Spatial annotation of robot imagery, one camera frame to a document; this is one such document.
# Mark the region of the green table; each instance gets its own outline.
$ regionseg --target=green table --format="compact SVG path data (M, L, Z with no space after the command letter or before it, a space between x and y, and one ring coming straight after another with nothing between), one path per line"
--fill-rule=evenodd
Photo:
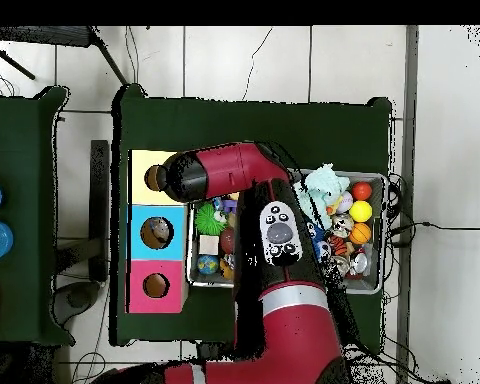
M387 99L366 106L150 99L141 86L132 84L117 93L112 113L111 177L119 190L112 199L111 294L116 300L111 303L110 337L117 344L130 339L214 342L233 338L234 313L228 289L191 287L180 314L124 312L129 150L184 151L243 140L277 142L303 169L330 162L336 170L387 175L391 114ZM377 353L381 298L381 291L372 296L349 296L361 342Z
M62 87L34 99L0 97L0 221L14 245L0 259L0 341L69 344L52 319L55 269L54 118L66 102Z

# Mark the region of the teal plush toy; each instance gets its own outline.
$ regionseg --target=teal plush toy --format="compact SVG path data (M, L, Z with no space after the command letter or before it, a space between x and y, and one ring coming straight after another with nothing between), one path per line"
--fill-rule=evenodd
M348 188L350 181L346 177L338 177L332 170L332 164L324 164L311 172L304 179L306 190L299 181L293 185L297 193L297 200L302 212L317 226L321 226L313 214L311 200L315 203L321 218L324 230L331 227L331 218L327 215L326 207L336 202L341 194Z

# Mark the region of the spiky green ball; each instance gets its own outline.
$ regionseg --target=spiky green ball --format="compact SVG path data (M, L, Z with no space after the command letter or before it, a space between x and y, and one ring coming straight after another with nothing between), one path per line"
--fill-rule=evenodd
M215 209L210 203L205 203L196 214L196 228L201 234L218 236L226 228L227 222L219 222L214 217Z

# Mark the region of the metal tray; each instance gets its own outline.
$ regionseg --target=metal tray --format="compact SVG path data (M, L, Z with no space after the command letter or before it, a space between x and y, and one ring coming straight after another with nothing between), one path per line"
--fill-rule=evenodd
M290 169L294 175L295 181L300 180L300 173ZM312 170L305 169L301 171L303 175L307 175ZM372 229L372 237L368 244L371 245L370 268L368 275L365 275L361 280L343 281L347 293L349 294L363 294L370 295L377 293L382 288L384 279L384 259L386 251L386 238L384 235L387 231L387 205L389 201L389 183L386 177L382 174L370 174L360 172L341 172L335 171L339 177L348 177L350 180L349 190L353 184L364 181L371 185L372 195L370 196L370 205L373 209L372 217L366 224ZM190 284L199 287L218 287L218 288L233 288L233 282L225 279L219 273L212 275L200 274L197 270L198 259L198 243L199 235L195 229L194 216L195 211L203 202L189 205L188 214L188 253L186 263L186 275Z

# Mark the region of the yellow box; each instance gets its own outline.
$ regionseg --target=yellow box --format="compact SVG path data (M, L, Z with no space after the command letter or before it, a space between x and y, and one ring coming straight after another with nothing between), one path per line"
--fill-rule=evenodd
M182 205L167 194L153 191L144 181L146 171L153 165L162 165L176 152L132 150L132 203L134 205L173 206Z

